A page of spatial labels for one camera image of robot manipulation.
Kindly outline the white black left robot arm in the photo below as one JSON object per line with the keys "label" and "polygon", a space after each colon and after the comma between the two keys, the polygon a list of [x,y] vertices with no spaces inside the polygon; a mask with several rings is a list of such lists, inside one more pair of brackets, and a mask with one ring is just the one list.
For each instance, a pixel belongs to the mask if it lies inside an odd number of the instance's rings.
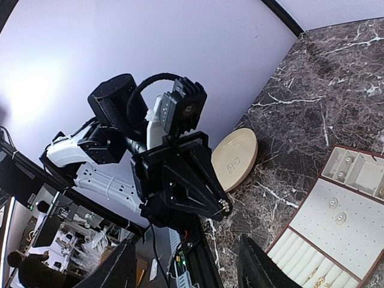
{"label": "white black left robot arm", "polygon": [[221,221],[233,209],[197,131],[207,94],[186,77],[160,73],[137,84],[130,74],[88,96],[94,117],[58,133],[41,162],[66,187],[120,202],[159,227],[199,215]]}

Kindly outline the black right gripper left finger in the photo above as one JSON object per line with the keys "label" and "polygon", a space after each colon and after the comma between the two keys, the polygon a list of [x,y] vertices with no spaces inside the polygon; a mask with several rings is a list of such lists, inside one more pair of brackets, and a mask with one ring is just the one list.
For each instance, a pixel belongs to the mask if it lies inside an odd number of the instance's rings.
{"label": "black right gripper left finger", "polygon": [[136,246],[130,239],[123,240],[111,255],[75,288],[136,287]]}

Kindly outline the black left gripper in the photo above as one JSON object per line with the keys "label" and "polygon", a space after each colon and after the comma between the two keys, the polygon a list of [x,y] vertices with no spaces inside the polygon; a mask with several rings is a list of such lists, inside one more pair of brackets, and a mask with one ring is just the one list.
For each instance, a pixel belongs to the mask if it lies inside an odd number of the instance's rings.
{"label": "black left gripper", "polygon": [[88,96],[96,122],[86,138],[86,154],[97,164],[109,164],[129,151],[147,210],[163,202],[169,209],[221,221],[228,215],[218,213],[218,201],[230,200],[213,169],[208,136],[196,129],[169,136],[160,122],[163,95],[179,78],[160,73],[136,84],[132,75],[122,74],[100,83]]}

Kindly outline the brown jewelry tray insert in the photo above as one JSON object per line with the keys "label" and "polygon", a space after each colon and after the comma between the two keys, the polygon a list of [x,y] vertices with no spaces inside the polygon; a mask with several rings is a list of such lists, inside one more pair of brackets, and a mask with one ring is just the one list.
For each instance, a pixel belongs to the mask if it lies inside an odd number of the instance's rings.
{"label": "brown jewelry tray insert", "polygon": [[[336,209],[327,206],[332,197]],[[347,214],[344,224],[335,222],[339,212]],[[362,287],[383,257],[383,157],[334,146],[266,253],[301,287]]]}

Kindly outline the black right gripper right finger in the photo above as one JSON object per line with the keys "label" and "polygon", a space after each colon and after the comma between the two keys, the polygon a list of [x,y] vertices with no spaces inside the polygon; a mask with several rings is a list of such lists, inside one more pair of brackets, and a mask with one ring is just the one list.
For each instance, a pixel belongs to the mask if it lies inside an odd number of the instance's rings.
{"label": "black right gripper right finger", "polygon": [[238,287],[296,287],[291,280],[247,235],[241,235],[237,259]]}

